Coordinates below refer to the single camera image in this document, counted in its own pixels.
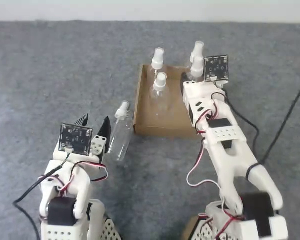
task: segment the black circuit board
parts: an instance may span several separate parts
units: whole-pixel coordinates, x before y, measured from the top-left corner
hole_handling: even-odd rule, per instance
[[[224,81],[229,79],[229,56],[208,56],[204,58],[204,80]]]
[[[89,156],[93,129],[86,126],[61,123],[59,151]]]

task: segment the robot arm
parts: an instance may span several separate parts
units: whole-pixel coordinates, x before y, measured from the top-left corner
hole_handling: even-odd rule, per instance
[[[61,125],[53,160],[49,162],[45,173],[59,166],[67,156],[68,158],[55,175],[41,183],[42,200],[39,211],[42,240],[63,239],[64,235],[67,239],[100,239],[105,206],[99,200],[90,199],[92,186],[88,173],[96,173],[104,168],[108,176],[107,169],[101,162],[109,149],[110,135],[108,117],[94,138],[91,128]]]
[[[181,80],[181,93],[192,126],[204,138],[204,148],[218,176],[221,199],[225,200],[230,213],[245,217],[243,221],[234,221],[225,232],[240,240],[288,239],[285,218],[274,214],[283,207],[282,195],[262,165],[254,167],[248,178],[249,182],[266,193],[256,193],[261,200],[258,196],[239,196],[235,188],[234,179],[245,177],[249,167],[258,161],[230,107],[225,103],[226,95],[220,87],[227,82],[215,82],[216,79],[198,83]],[[260,206],[258,209],[262,203],[268,208],[263,210]],[[219,230],[230,218],[220,209],[221,204],[214,202],[206,209]],[[264,221],[268,221],[266,227],[260,224]]]

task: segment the white spray nozzle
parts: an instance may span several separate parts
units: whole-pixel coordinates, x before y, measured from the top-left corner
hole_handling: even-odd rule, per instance
[[[203,56],[196,56],[194,58],[190,73],[195,78],[200,78],[204,74],[204,57]]]
[[[165,74],[164,72],[159,72],[158,76],[154,81],[153,88],[156,91],[161,92],[165,89],[166,83],[167,83],[167,74]]]
[[[160,70],[164,66],[164,54],[165,50],[161,47],[157,47],[154,50],[154,56],[152,58],[151,66],[156,69]]]
[[[196,41],[194,44],[194,49],[190,56],[190,62],[193,64],[195,57],[202,57],[205,44],[202,41]]]
[[[115,113],[115,118],[119,119],[121,117],[125,117],[127,115],[127,111],[129,109],[129,102],[128,101],[123,101],[121,106],[118,108],[118,110]]]

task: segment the cardboard tray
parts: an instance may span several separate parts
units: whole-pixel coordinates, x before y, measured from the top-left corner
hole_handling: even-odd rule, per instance
[[[180,89],[181,74],[189,71],[184,67],[167,66],[167,82],[173,105],[164,119],[158,120],[150,107],[150,87],[147,81],[149,65],[142,65],[135,99],[133,127],[135,134],[160,137],[194,138],[197,136]]]

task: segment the clear plastic bottle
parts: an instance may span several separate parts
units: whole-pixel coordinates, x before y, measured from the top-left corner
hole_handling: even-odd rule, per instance
[[[166,72],[166,66],[164,65],[165,50],[161,47],[157,47],[154,50],[154,56],[152,58],[151,65],[147,70],[147,81],[149,86],[152,86],[159,73]]]
[[[190,72],[187,72],[187,78],[190,81],[199,83],[203,81],[204,74],[204,58],[203,56],[194,57]]]
[[[195,57],[203,57],[205,44],[202,41],[196,41],[190,59],[185,64],[185,67],[190,69],[194,63]]]
[[[167,86],[167,75],[160,72],[150,89],[150,106],[157,118],[164,118],[170,112],[172,98]]]
[[[111,133],[109,154],[118,162],[124,160],[134,132],[133,119],[128,109],[129,102],[123,101],[114,115],[116,121]]]

